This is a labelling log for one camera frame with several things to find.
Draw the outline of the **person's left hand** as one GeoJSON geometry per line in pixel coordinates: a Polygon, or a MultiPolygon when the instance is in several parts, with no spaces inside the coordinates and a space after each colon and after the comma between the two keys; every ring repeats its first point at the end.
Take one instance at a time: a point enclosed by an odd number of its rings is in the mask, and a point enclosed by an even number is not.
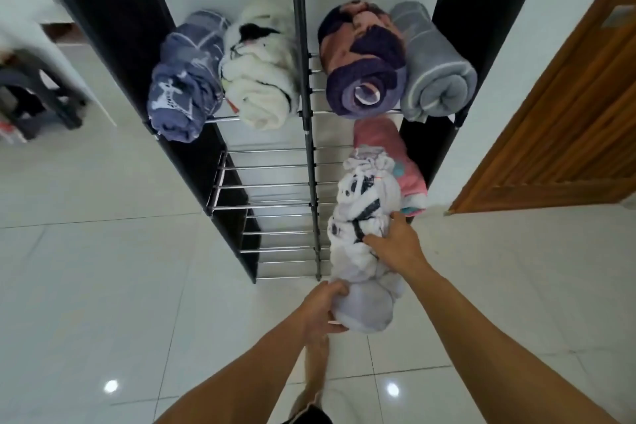
{"type": "Polygon", "coordinates": [[[309,292],[296,310],[301,324],[303,340],[310,344],[330,334],[340,334],[348,328],[338,321],[332,312],[333,304],[324,302],[324,282],[320,282],[309,292]]]}

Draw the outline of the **person's right hand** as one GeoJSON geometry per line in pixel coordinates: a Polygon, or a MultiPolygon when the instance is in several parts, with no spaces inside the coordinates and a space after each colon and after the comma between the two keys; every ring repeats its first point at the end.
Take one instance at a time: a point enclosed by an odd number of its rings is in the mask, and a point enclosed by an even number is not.
{"type": "Polygon", "coordinates": [[[392,248],[371,249],[381,261],[408,282],[432,270],[422,251],[417,233],[402,213],[391,213],[389,229],[382,237],[393,240],[392,248]]]}

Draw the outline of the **white blanket black print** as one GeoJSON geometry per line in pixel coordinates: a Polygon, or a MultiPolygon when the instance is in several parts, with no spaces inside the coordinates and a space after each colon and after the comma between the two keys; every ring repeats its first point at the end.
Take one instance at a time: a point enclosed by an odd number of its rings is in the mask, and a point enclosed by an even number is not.
{"type": "Polygon", "coordinates": [[[344,169],[327,235],[331,280],[346,281],[349,293],[335,301],[332,312],[351,331],[382,332],[393,320],[404,281],[363,243],[363,238],[385,236],[391,213],[401,210],[395,162],[384,148],[363,145],[344,161],[344,169]]]}

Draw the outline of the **person's left forearm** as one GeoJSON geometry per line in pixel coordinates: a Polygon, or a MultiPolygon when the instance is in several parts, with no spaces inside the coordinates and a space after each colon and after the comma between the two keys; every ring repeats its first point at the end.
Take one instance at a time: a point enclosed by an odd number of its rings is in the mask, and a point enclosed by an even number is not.
{"type": "Polygon", "coordinates": [[[306,345],[296,316],[286,318],[154,424],[267,424],[306,345]]]}

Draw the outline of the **person's right forearm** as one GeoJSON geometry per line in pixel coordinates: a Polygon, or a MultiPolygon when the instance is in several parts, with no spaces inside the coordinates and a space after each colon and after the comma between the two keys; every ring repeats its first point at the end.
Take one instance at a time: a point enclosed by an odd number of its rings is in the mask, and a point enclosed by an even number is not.
{"type": "Polygon", "coordinates": [[[619,424],[509,337],[423,259],[400,266],[488,424],[619,424]]]}

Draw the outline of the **person's leg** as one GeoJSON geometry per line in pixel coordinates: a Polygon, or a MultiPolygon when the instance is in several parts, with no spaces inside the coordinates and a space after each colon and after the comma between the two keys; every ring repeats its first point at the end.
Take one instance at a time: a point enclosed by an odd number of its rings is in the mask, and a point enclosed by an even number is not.
{"type": "Polygon", "coordinates": [[[305,387],[297,396],[290,415],[283,424],[333,424],[322,409],[322,394],[330,356],[329,335],[305,347],[305,387]]]}

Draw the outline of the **black metal shelf rack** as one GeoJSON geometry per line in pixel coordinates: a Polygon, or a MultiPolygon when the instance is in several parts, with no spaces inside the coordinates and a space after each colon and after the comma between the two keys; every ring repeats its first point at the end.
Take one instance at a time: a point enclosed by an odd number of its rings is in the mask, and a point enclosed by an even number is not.
{"type": "MultiPolygon", "coordinates": [[[[60,0],[125,95],[121,112],[156,140],[253,282],[268,273],[319,279],[328,272],[326,219],[353,122],[333,114],[324,97],[316,36],[328,11],[348,1],[60,0]],[[256,130],[223,102],[193,142],[169,141],[146,106],[161,42],[197,9],[237,21],[251,2],[292,9],[298,114],[279,130],[256,130]]],[[[389,10],[406,0],[367,1],[389,10]]],[[[483,80],[525,0],[417,1],[483,80]]]]}

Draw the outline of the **purple and pink rolled blanket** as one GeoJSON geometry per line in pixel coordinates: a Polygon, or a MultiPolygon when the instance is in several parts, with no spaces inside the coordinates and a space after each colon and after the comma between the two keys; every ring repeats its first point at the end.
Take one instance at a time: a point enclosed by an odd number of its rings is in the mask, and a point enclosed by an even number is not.
{"type": "Polygon", "coordinates": [[[406,46],[401,31],[378,5],[338,5],[317,30],[331,111],[350,120],[385,114],[406,88],[406,46]]]}

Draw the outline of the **grey striped rolled blanket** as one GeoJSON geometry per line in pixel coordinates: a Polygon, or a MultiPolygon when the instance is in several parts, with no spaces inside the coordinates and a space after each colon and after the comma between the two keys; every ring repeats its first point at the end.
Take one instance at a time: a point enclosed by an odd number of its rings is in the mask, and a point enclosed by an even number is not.
{"type": "Polygon", "coordinates": [[[400,101],[403,117],[425,123],[431,117],[448,117],[473,99],[478,74],[435,26],[425,6],[406,1],[390,11],[405,44],[407,80],[400,101]]]}

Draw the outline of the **white fluffy rolled blanket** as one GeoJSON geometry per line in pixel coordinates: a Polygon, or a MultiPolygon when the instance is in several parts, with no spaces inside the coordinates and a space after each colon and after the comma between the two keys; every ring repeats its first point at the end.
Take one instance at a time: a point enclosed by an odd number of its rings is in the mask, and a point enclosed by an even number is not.
{"type": "Polygon", "coordinates": [[[223,43],[218,74],[232,112],[254,130],[281,129],[299,109],[292,11],[270,2],[251,3],[227,28],[223,43]]]}

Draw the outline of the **brown wooden door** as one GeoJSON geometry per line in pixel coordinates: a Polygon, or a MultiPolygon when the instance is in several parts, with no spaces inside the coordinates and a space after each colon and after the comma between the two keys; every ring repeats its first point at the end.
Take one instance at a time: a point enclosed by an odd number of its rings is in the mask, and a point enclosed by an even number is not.
{"type": "Polygon", "coordinates": [[[449,213],[636,196],[636,0],[594,0],[449,213]]]}

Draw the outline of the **blue patterned rolled blanket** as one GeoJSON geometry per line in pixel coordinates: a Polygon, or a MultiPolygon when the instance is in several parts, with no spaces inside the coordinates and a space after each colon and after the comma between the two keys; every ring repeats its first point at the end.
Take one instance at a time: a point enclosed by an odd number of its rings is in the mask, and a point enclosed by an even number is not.
{"type": "Polygon", "coordinates": [[[230,22],[212,10],[197,10],[171,31],[152,71],[147,114],[165,139],[192,143],[221,106],[224,91],[218,67],[230,22]]]}

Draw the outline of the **dark plastic stool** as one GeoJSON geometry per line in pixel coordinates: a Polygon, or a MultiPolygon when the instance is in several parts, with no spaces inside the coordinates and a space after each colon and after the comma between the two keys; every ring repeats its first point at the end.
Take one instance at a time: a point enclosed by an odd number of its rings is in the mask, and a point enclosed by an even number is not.
{"type": "Polygon", "coordinates": [[[86,99],[28,50],[0,56],[0,138],[34,140],[45,125],[83,126],[86,99]]]}

